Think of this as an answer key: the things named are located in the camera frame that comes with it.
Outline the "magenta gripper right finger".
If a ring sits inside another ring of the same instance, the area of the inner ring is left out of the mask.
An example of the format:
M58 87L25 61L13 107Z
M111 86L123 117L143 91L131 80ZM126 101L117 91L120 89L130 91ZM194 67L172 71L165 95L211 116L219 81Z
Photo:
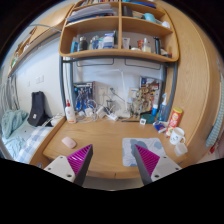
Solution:
M140 172L141 180L144 185L155 182L165 176L181 170L167 155L155 157L152 154L135 154L137 166Z

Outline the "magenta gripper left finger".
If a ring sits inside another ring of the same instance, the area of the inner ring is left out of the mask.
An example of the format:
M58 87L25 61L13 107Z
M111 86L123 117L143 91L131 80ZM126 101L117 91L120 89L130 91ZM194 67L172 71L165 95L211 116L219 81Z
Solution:
M93 156L93 145L87 145L69 156L58 156L45 171L82 186Z

